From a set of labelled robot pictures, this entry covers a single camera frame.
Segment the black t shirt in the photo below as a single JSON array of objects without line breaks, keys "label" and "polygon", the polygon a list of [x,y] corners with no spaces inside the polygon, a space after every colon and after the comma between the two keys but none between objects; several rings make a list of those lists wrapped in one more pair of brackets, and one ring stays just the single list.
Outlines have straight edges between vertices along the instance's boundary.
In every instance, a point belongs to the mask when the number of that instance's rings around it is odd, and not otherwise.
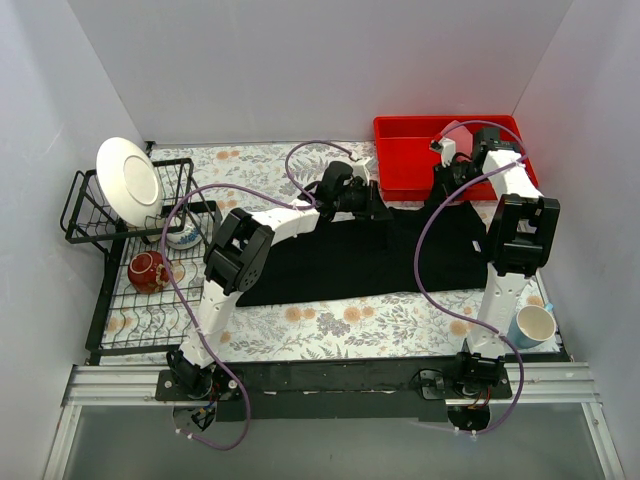
[{"label": "black t shirt", "polygon": [[485,288],[486,227],[470,203],[445,208],[429,229],[425,208],[391,213],[392,221],[319,225],[274,245],[237,306]]}]

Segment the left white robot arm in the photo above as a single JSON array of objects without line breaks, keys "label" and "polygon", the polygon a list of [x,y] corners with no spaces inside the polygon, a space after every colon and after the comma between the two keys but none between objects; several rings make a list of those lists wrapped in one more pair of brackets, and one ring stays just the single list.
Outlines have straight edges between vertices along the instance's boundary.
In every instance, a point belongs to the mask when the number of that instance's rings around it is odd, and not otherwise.
[{"label": "left white robot arm", "polygon": [[249,213],[232,210],[216,227],[204,255],[204,283],[198,309],[187,307],[191,327],[179,349],[168,355],[174,383],[193,400],[212,390],[207,368],[216,362],[214,342],[226,327],[240,296],[260,278],[272,246],[313,232],[338,213],[356,219],[386,221],[392,218],[378,182],[366,168],[333,161],[321,180],[304,188],[290,204],[277,202],[270,210]]}]

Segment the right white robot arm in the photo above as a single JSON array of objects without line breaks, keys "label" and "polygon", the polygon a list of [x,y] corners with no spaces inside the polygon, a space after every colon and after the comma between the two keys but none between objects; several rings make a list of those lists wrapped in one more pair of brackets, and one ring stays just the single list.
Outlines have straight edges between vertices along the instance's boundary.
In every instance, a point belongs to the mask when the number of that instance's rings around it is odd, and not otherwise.
[{"label": "right white robot arm", "polygon": [[544,196],[525,167],[516,139],[501,138],[501,126],[485,121],[470,133],[451,122],[430,148],[439,154],[428,197],[440,205],[459,197],[466,184],[489,181],[498,204],[481,252],[487,261],[487,284],[478,320],[456,356],[454,389],[464,397],[487,393],[504,383],[504,356],[514,348],[504,343],[518,299],[550,256],[560,214],[558,200]]}]

